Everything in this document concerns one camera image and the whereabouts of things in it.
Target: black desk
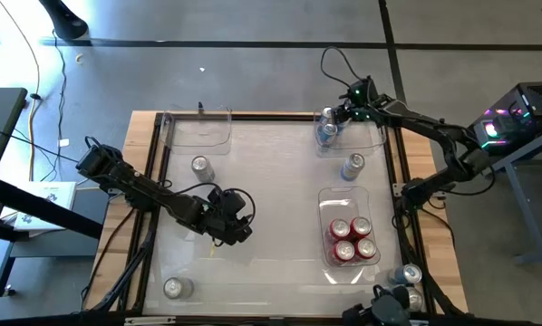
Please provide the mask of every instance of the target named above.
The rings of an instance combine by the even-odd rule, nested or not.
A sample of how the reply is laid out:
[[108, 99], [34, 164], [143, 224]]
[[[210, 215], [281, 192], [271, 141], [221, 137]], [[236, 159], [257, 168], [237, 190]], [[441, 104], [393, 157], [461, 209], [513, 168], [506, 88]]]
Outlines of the black desk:
[[[0, 160], [23, 109], [25, 95], [27, 90], [22, 88], [0, 88]], [[15, 231], [0, 221], [0, 238], [11, 243], [0, 270], [0, 295], [16, 257], [94, 255], [107, 202], [108, 196], [100, 190], [81, 191], [76, 194], [74, 213], [0, 180], [0, 213], [8, 206], [66, 229], [30, 240], [27, 232]]]

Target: desk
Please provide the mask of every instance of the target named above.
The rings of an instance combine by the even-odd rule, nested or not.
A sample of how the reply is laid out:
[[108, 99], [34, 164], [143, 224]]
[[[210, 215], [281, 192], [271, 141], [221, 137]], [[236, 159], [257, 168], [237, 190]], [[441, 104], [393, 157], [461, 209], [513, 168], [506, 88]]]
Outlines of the desk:
[[[131, 122], [124, 142], [122, 154], [124, 160], [129, 162], [139, 171], [144, 171], [147, 165], [147, 157], [149, 156], [151, 137], [156, 121], [156, 111], [134, 111], [131, 116]], [[249, 114], [281, 114], [301, 116], [302, 113], [277, 113], [277, 112], [234, 112], [234, 115]], [[404, 130], [403, 144], [406, 148], [408, 164], [410, 167], [411, 177], [427, 177], [434, 172], [434, 162], [432, 160], [430, 142], [422, 136], [416, 135]], [[399, 152], [396, 146], [396, 138], [390, 133], [390, 142], [392, 148], [392, 158], [394, 160], [394, 173], [397, 179], [402, 180], [400, 172]], [[154, 159], [154, 167], [151, 177], [158, 179], [159, 166], [162, 156], [162, 148], [159, 146]], [[438, 214], [442, 218], [446, 218], [444, 211], [433, 209], [426, 206], [431, 212]], [[96, 261], [106, 245], [108, 237], [115, 229], [116, 225], [126, 216], [129, 208], [123, 201], [116, 200], [109, 205], [108, 214], [104, 223], [102, 237], [98, 246], [98, 254]], [[144, 216], [142, 228], [142, 236], [146, 233], [146, 227], [150, 220], [150, 214]], [[453, 303], [463, 311], [467, 310], [467, 304], [460, 282], [460, 273], [456, 261], [456, 256], [452, 248], [450, 232], [444, 228], [442, 224], [433, 219], [431, 216], [426, 216], [420, 213], [422, 241], [424, 251], [431, 274], [438, 282], [442, 290], [451, 298]], [[104, 294], [108, 292], [121, 274], [128, 257], [128, 249], [131, 242], [131, 234], [134, 228], [134, 220], [128, 221], [124, 227], [118, 232], [113, 242], [110, 244], [108, 253], [102, 261], [98, 273], [95, 275], [92, 289], [85, 307], [91, 308], [98, 303]], [[132, 308], [137, 291], [139, 290], [140, 267], [132, 277], [131, 287], [128, 296], [127, 309]]]

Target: white cable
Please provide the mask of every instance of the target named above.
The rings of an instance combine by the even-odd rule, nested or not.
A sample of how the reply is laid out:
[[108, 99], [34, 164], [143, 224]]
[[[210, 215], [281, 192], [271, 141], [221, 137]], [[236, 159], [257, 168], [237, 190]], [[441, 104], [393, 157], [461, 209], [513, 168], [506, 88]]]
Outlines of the white cable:
[[[7, 13], [9, 18], [11, 18], [11, 21], [14, 23], [15, 27], [17, 27], [17, 31], [23, 36], [25, 43], [27, 44], [27, 47], [29, 48], [29, 51], [31, 51], [32, 56], [34, 57], [35, 62], [35, 69], [37, 70], [37, 84], [35, 85], [35, 92], [34, 94], [38, 94], [39, 91], [39, 63], [37, 62], [37, 57], [35, 56], [34, 48], [31, 44], [29, 44], [29, 41], [27, 41], [27, 37], [25, 37], [24, 32], [21, 30], [15, 19], [11, 16], [9, 13], [9, 10], [5, 7], [5, 5], [0, 0], [0, 5], [3, 7], [3, 10]], [[30, 144], [30, 154], [29, 154], [29, 181], [34, 180], [34, 157], [35, 157], [35, 148], [34, 148], [34, 114], [35, 114], [35, 99], [32, 99], [32, 108], [29, 111], [29, 119], [28, 119], [28, 130], [29, 130], [29, 141], [32, 143]]]

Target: clear acrylic sheet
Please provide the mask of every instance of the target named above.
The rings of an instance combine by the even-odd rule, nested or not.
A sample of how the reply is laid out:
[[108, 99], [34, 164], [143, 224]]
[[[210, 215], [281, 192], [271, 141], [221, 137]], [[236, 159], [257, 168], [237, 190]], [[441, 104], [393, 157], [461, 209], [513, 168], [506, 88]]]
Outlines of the clear acrylic sheet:
[[[223, 188], [245, 189], [256, 201], [253, 234], [223, 245], [211, 255], [208, 235], [197, 235], [162, 211], [150, 268], [144, 314], [338, 316], [368, 304], [373, 285], [387, 286], [386, 273], [401, 264], [391, 224], [392, 199], [385, 158], [372, 155], [352, 182], [343, 181], [343, 158], [318, 158], [309, 122], [234, 121], [227, 155], [205, 155]], [[167, 179], [172, 191], [197, 184], [194, 155], [171, 155]], [[326, 187], [365, 187], [382, 254], [377, 264], [331, 267], [324, 262], [318, 194]], [[210, 187], [190, 195], [206, 197]], [[240, 212], [251, 212], [250, 204]], [[162, 285], [189, 278], [194, 293], [170, 300]]]

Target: red can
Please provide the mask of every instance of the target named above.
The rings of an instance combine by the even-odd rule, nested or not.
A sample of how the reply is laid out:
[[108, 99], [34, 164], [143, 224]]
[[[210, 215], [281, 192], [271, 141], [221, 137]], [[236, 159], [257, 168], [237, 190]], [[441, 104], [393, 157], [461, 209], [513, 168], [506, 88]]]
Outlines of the red can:
[[354, 239], [366, 237], [372, 231], [372, 223], [365, 217], [356, 217], [352, 220], [351, 234]]
[[347, 263], [351, 261], [354, 256], [355, 249], [353, 249], [353, 244], [348, 241], [338, 241], [327, 255], [329, 263], [334, 265]]
[[370, 259], [376, 255], [376, 244], [367, 238], [360, 239], [354, 244], [355, 254], [362, 259]]
[[325, 236], [330, 244], [347, 239], [348, 235], [350, 235], [350, 225], [341, 218], [336, 218], [330, 222], [325, 232]]

